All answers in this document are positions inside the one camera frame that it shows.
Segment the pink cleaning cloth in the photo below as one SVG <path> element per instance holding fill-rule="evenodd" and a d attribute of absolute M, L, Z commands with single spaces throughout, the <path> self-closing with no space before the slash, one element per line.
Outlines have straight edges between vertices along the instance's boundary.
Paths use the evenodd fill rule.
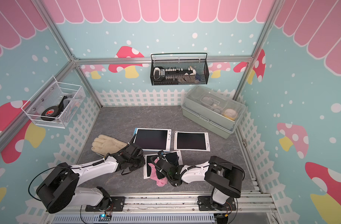
<path fill-rule="evenodd" d="M 165 185 L 168 183 L 168 179 L 167 179 L 166 177 L 163 177 L 163 178 L 159 179 L 159 178 L 157 177 L 157 173 L 156 173 L 157 170 L 156 170 L 156 168 L 155 168 L 155 165 L 152 164 L 152 163 L 148 163 L 148 165 L 149 165 L 150 168 L 151 168 L 151 174 L 150 174 L 151 180 L 156 181 L 156 184 L 157 184 L 158 187 L 163 187 L 163 186 L 165 186 Z"/>

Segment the white drawing tablet front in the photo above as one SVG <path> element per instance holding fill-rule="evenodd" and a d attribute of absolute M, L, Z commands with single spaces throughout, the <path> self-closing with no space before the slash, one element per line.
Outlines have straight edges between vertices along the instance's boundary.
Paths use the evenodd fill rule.
<path fill-rule="evenodd" d="M 150 155 L 144 155 L 144 159 L 146 164 L 143 166 L 143 177 L 144 179 L 149 179 L 151 176 L 151 157 L 156 156 L 158 158 L 157 154 L 150 154 Z M 178 166 L 178 165 L 183 165 L 182 161 L 182 155 L 180 151 L 173 151 L 173 152 L 167 152 L 164 153 L 164 156 L 168 162 L 170 162 L 172 165 Z"/>

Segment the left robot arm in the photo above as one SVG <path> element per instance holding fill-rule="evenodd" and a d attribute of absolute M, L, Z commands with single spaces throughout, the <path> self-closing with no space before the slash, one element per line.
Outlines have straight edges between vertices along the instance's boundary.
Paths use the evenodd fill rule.
<path fill-rule="evenodd" d="M 103 187 L 84 188 L 80 185 L 118 171 L 127 175 L 144 165 L 143 150 L 131 143 L 117 153 L 108 153 L 97 161 L 72 166 L 66 162 L 60 163 L 39 185 L 36 194 L 50 214 L 68 206 L 82 205 L 107 211 L 112 208 L 113 201 Z"/>

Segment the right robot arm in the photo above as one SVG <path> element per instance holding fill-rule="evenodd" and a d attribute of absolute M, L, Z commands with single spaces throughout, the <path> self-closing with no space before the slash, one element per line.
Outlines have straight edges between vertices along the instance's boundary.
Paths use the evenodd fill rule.
<path fill-rule="evenodd" d="M 205 202 L 198 200 L 198 205 L 208 206 L 211 210 L 231 208 L 228 199 L 238 199 L 241 196 L 245 172 L 240 166 L 217 156 L 211 156 L 209 161 L 198 165 L 176 165 L 169 162 L 163 151 L 150 157 L 156 174 L 165 177 L 168 182 L 179 187 L 192 182 L 207 182 L 213 187 L 210 199 Z"/>

